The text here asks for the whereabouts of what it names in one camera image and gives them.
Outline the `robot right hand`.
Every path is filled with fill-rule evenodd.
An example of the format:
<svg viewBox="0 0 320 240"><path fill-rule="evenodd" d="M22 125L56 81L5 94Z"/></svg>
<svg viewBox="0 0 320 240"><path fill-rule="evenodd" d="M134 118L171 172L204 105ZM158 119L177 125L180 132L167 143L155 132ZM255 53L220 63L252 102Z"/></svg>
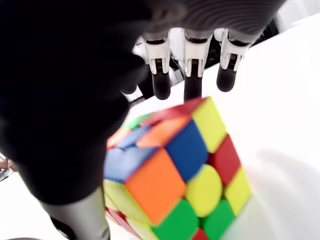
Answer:
<svg viewBox="0 0 320 240"><path fill-rule="evenodd" d="M281 0L3 0L0 151L70 240L108 240L107 139L122 125L124 91L147 74L141 36L227 28L254 41Z"/></svg>

